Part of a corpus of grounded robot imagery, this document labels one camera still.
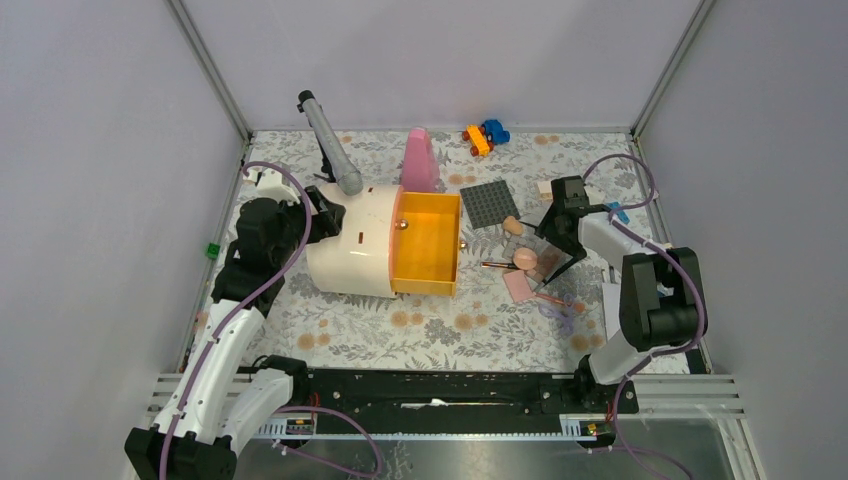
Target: green object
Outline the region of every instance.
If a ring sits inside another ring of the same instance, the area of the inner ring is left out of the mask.
[[[215,260],[218,258],[218,253],[221,252],[221,246],[216,245],[214,243],[210,243],[208,247],[206,247],[206,256]]]

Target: tabletop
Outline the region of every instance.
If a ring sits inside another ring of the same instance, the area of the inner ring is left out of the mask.
[[[408,132],[341,131],[339,140],[370,184],[399,183]],[[440,192],[495,180],[509,186],[521,219],[538,222],[550,204],[539,196],[537,182],[579,175],[596,159],[629,152],[623,134],[514,133],[486,157],[472,157],[459,132],[430,132],[439,162]],[[259,132],[250,161],[284,166],[304,185],[323,182],[321,153],[311,131]],[[610,160],[592,174],[589,183],[602,190],[605,201],[621,204],[644,198],[633,164]],[[222,239],[236,238],[241,204],[257,196],[245,182],[233,205]],[[643,210],[631,210],[630,227],[650,236]],[[249,365],[260,355],[278,354],[305,360],[312,367],[438,369],[473,371],[569,372],[587,353],[606,342],[602,272],[607,263],[594,252],[545,292],[576,298],[573,331],[539,311],[542,300],[513,303],[501,279],[505,270],[481,268],[480,262],[505,261],[505,237],[500,226],[472,229],[462,214],[460,236],[467,247],[459,257],[455,297],[399,295],[378,298],[321,292],[312,283],[306,259],[286,274],[274,306],[242,358]],[[223,267],[221,255],[214,268]],[[211,298],[207,298],[208,311]],[[203,322],[203,314],[198,316]],[[689,373],[682,355],[655,360],[645,373]]]

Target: yellow drawer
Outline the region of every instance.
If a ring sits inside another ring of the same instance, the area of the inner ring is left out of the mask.
[[[398,293],[456,295],[459,262],[460,197],[448,193],[401,193],[392,252],[392,290]]]

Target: gray wall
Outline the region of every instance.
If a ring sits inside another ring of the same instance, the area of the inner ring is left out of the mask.
[[[239,140],[165,3],[0,2],[0,478],[120,478]]]
[[[770,479],[845,477],[846,18],[717,2],[643,137]]]
[[[187,0],[256,129],[629,126],[698,0]]]

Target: yellow toy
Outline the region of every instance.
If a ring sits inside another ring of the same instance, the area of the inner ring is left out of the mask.
[[[495,146],[492,142],[486,141],[486,137],[483,136],[483,132],[480,131],[480,127],[477,125],[469,125],[468,128],[462,132],[462,139],[466,142],[471,140],[472,157],[476,157],[477,155],[485,157]]]

